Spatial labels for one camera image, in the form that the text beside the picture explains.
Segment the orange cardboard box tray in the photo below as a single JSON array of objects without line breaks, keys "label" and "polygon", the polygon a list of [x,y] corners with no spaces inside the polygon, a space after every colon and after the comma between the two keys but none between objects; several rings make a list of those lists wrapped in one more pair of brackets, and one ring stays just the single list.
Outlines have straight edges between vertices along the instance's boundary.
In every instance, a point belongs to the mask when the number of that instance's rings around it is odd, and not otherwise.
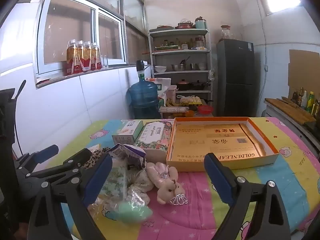
[{"label": "orange cardboard box tray", "polygon": [[180,172],[203,172],[213,153],[232,170],[269,165],[279,151],[248,117],[176,118],[166,162]]}]

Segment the pink teddy bear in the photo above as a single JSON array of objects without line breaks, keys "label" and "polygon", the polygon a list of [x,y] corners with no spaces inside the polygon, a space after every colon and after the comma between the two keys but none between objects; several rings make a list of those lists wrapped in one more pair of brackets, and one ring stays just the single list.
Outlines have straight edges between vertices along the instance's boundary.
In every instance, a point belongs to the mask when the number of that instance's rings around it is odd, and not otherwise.
[{"label": "pink teddy bear", "polygon": [[183,186],[178,182],[178,171],[164,163],[146,163],[149,179],[157,187],[157,202],[174,206],[187,205],[188,200]]}]

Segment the purple white plastic pouch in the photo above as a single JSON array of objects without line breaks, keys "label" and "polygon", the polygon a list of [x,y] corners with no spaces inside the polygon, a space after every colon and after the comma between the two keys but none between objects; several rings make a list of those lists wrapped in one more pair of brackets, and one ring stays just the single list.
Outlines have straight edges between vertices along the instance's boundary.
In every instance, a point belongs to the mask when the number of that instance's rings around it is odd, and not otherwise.
[{"label": "purple white plastic pouch", "polygon": [[146,152],[140,147],[128,144],[116,144],[107,153],[113,158],[126,160],[128,165],[133,165],[140,170],[145,168]]}]

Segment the leopard print scrunchie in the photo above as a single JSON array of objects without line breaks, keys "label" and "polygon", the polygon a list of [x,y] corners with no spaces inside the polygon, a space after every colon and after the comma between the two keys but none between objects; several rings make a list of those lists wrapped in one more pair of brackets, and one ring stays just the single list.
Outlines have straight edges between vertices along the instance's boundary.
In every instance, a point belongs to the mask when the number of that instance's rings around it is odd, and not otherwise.
[{"label": "leopard print scrunchie", "polygon": [[100,159],[100,157],[101,157],[103,154],[107,153],[109,149],[110,149],[109,147],[96,148],[96,149],[91,149],[91,148],[90,148],[89,150],[90,150],[91,153],[92,153],[92,154],[91,154],[91,157],[89,158],[88,161],[86,161],[86,162],[84,163],[83,168],[88,169],[88,168],[93,167],[93,166],[96,164],[96,162]]}]

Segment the white floral scrunchie cloth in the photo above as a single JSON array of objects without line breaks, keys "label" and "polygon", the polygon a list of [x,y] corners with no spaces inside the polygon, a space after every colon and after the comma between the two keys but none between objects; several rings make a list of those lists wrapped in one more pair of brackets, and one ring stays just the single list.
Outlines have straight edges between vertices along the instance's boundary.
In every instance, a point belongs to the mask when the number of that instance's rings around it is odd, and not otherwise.
[{"label": "white floral scrunchie cloth", "polygon": [[154,183],[148,177],[146,169],[137,170],[130,169],[127,172],[127,185],[128,189],[136,192],[147,193],[154,187]]}]

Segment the green white mask box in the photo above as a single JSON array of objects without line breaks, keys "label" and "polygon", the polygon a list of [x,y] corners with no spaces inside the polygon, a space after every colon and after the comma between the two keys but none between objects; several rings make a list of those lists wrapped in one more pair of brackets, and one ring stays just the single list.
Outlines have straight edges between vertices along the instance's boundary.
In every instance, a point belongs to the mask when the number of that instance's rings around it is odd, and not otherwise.
[{"label": "green white mask box", "polygon": [[112,134],[114,144],[133,145],[144,127],[142,120],[125,120],[122,126]]}]

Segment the wooden cutting board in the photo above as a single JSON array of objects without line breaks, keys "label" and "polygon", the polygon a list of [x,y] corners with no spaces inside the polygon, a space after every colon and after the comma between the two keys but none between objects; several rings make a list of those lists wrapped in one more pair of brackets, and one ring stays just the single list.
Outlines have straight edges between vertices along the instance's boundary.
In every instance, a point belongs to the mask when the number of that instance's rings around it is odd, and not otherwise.
[{"label": "wooden cutting board", "polygon": [[294,106],[293,103],[284,102],[279,99],[265,98],[267,106],[274,108],[281,114],[288,116],[300,125],[304,125],[306,122],[315,122],[316,119],[307,111],[301,109],[298,106]]}]

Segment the egg tray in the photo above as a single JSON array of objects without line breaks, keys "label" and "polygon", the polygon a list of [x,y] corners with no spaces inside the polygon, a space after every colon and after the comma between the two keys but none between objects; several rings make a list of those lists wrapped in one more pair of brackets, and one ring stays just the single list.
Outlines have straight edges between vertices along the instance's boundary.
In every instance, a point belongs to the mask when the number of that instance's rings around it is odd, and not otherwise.
[{"label": "egg tray", "polygon": [[180,96],[180,105],[181,106],[189,106],[189,105],[194,105],[194,106],[200,106],[202,105],[202,100],[198,96]]}]

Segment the sliding window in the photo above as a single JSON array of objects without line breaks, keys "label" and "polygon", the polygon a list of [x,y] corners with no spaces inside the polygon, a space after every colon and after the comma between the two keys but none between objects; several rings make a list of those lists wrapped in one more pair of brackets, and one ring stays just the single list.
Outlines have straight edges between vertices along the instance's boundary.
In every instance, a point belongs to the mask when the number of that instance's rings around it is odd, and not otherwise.
[{"label": "sliding window", "polygon": [[36,74],[66,73],[67,47],[71,41],[96,43],[103,67],[128,63],[123,15],[100,0],[41,0]]}]

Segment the floral tissue pack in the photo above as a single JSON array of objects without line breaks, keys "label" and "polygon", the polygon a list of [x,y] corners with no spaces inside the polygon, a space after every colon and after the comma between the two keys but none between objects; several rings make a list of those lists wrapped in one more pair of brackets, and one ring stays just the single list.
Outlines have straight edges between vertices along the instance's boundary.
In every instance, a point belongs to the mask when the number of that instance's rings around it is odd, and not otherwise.
[{"label": "floral tissue pack", "polygon": [[134,146],[144,150],[147,162],[166,163],[173,123],[173,119],[162,119],[144,125]]}]

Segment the metal kitchen shelf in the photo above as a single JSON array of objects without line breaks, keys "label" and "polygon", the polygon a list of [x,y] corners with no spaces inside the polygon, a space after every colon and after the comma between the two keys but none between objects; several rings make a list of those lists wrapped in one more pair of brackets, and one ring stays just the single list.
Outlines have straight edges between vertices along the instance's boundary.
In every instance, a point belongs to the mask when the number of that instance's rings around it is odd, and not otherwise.
[{"label": "metal kitchen shelf", "polygon": [[159,26],[148,38],[152,77],[169,78],[176,98],[197,96],[212,105],[215,78],[209,29]]}]

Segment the blue water jug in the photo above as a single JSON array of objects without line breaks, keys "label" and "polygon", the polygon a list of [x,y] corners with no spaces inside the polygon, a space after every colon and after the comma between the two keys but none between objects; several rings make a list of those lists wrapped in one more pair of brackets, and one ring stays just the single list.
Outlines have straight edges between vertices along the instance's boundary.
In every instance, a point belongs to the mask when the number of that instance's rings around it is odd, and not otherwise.
[{"label": "blue water jug", "polygon": [[159,119],[157,85],[145,80],[144,62],[136,61],[139,81],[129,88],[131,108],[135,119]]}]

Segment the green sponge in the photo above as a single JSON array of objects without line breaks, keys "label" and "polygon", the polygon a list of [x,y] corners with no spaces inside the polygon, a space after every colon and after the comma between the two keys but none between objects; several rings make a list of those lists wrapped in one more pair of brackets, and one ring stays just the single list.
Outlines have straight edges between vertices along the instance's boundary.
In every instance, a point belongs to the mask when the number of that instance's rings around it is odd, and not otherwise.
[{"label": "green sponge", "polygon": [[88,210],[94,218],[101,215],[123,223],[141,223],[152,215],[149,202],[145,192],[131,185],[127,191],[101,191]]}]

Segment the glass jar on fridge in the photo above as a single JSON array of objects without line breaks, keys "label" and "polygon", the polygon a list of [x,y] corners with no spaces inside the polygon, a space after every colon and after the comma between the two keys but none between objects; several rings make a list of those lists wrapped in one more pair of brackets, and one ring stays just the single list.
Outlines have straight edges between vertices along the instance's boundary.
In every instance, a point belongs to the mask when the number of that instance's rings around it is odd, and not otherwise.
[{"label": "glass jar on fridge", "polygon": [[230,31],[230,28],[231,27],[229,25],[222,25],[221,26],[221,38],[219,39],[219,41],[231,38],[232,34]]}]

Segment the green white wipes pack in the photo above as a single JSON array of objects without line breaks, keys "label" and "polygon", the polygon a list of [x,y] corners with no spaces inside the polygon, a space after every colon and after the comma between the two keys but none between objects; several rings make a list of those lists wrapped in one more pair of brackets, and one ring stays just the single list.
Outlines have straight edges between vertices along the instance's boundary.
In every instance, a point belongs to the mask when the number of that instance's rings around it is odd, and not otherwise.
[{"label": "green white wipes pack", "polygon": [[107,176],[100,194],[124,200],[127,195],[127,162],[121,159],[112,159],[112,168]]}]

